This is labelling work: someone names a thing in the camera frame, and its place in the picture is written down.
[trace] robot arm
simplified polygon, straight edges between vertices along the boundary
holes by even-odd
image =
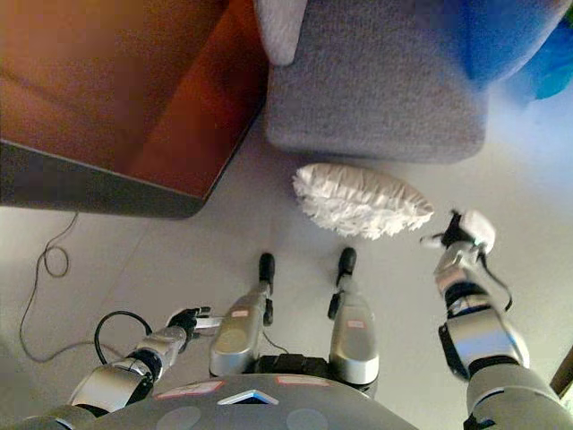
[[[481,286],[475,268],[495,230],[477,211],[454,212],[440,236],[446,252],[434,272],[448,309],[439,334],[452,372],[469,381],[466,430],[573,428],[550,386],[529,370],[522,337]]]
[[[206,317],[209,311],[202,307],[179,312],[171,317],[167,327],[146,336],[127,357],[94,369],[81,381],[67,405],[43,417],[29,418],[12,429],[73,430],[147,398],[154,383],[195,337],[195,329],[220,324],[218,318]]]

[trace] sofa armrest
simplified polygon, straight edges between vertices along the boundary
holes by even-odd
[[[262,45],[274,65],[290,65],[303,23],[307,0],[254,0]]]

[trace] gray cord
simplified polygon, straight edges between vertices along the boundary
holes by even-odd
[[[18,335],[19,335],[18,337],[20,339],[21,348],[24,351],[24,354],[26,355],[26,357],[29,358],[34,363],[38,363],[38,364],[49,363],[54,358],[58,357],[59,355],[63,354],[66,351],[69,351],[70,349],[82,347],[84,345],[93,345],[92,341],[83,340],[83,341],[72,343],[66,347],[60,348],[56,352],[50,354],[47,357],[36,357],[30,352],[30,350],[28,349],[28,346],[26,345],[26,341],[24,339],[24,324],[26,323],[26,317],[28,316],[32,302],[34,301],[34,298],[36,297],[36,293],[38,293],[38,282],[39,282],[40,267],[41,267],[42,263],[44,263],[44,268],[46,269],[47,274],[50,275],[52,278],[63,278],[65,275],[68,274],[68,271],[70,270],[70,255],[67,253],[67,251],[65,249],[63,249],[62,246],[54,245],[54,243],[58,239],[61,239],[63,236],[65,236],[73,228],[76,221],[78,220],[79,215],[80,215],[79,212],[75,212],[73,215],[73,218],[70,221],[70,223],[68,224],[68,226],[60,234],[52,237],[50,240],[47,241],[46,246],[44,246],[44,250],[42,251],[42,254],[40,254],[38,259],[36,260],[36,275],[34,278],[34,288],[32,289],[32,292],[30,294],[30,299],[28,300],[28,304],[26,305],[26,310],[24,311],[24,314],[21,318],[20,328],[18,330]],[[49,256],[49,254],[54,252],[54,251],[60,252],[64,256],[64,260],[65,260],[65,267],[59,273],[53,271],[50,268],[49,264],[47,263],[47,258]],[[119,357],[121,356],[121,354],[119,352],[117,352],[115,349],[109,347],[108,345],[103,345],[103,347],[110,350],[112,353],[116,354],[117,356],[119,356]]]
[[[275,342],[273,342],[272,340],[270,340],[269,336],[267,335],[267,333],[266,333],[265,331],[262,333],[262,335],[264,336],[264,338],[267,340],[267,342],[268,342],[271,346],[275,347],[276,349],[280,349],[280,350],[283,351],[285,354],[290,354],[290,352],[288,352],[286,348],[283,348],[283,347],[277,345],[277,344],[276,344]]]

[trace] brown wooden panel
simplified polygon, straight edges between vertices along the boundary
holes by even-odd
[[[232,1],[128,174],[206,195],[256,113],[266,76],[252,2]]]
[[[3,8],[3,138],[208,193],[264,94],[251,0]]]

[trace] pink label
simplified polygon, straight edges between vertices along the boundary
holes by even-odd
[[[326,379],[299,374],[277,376],[277,383],[281,385],[316,385],[319,387],[330,387],[330,383]]]
[[[159,394],[155,398],[162,400],[162,399],[174,399],[176,397],[182,397],[182,396],[202,396],[203,394],[209,394],[210,392],[214,392],[223,384],[224,384],[223,381],[192,383],[190,385],[174,388],[173,390],[169,390],[167,392],[164,392],[163,394]]]
[[[231,316],[233,318],[244,318],[245,316],[249,316],[249,311],[247,311],[246,309],[243,311],[233,311],[231,313]]]
[[[364,324],[364,321],[360,321],[360,320],[348,320],[346,322],[346,325],[348,326],[349,329],[365,329],[366,328],[366,324]]]

